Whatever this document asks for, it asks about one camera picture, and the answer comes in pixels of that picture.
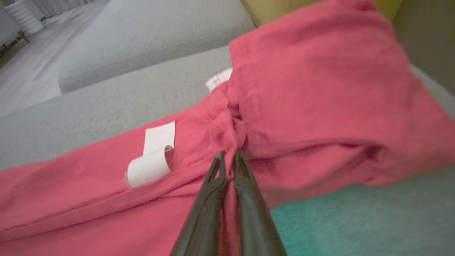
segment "gray sofa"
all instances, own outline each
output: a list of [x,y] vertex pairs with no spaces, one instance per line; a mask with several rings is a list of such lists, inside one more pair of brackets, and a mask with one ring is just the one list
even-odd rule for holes
[[96,83],[0,118],[0,169],[45,161],[188,108],[230,67],[227,46]]
[[112,0],[65,57],[60,91],[226,46],[253,28],[239,0]]

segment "white paper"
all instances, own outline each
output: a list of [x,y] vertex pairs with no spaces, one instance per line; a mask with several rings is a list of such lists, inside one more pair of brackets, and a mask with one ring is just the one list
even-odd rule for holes
[[162,126],[146,129],[144,152],[142,155],[164,149],[168,145],[174,147],[174,137],[175,121]]
[[126,180],[133,188],[157,180],[171,172],[166,161],[170,145],[136,158],[128,165]]
[[205,83],[205,87],[207,87],[207,89],[210,92],[212,92],[220,84],[228,81],[229,78],[231,77],[231,74],[232,74],[232,69],[228,68],[225,71],[223,71],[223,72],[215,75],[214,77],[210,78],[210,80],[208,80],[207,83]]

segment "white vase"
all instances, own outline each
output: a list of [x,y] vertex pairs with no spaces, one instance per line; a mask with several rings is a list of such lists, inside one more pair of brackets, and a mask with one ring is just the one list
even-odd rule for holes
[[32,36],[44,29],[43,23],[31,12],[22,1],[17,1],[3,9],[21,27],[26,36]]

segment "floor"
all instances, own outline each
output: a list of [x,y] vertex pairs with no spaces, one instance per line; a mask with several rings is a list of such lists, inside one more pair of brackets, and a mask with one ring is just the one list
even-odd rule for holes
[[98,0],[46,19],[46,28],[14,46],[0,68],[0,117],[61,95],[59,66],[77,38],[107,5]]

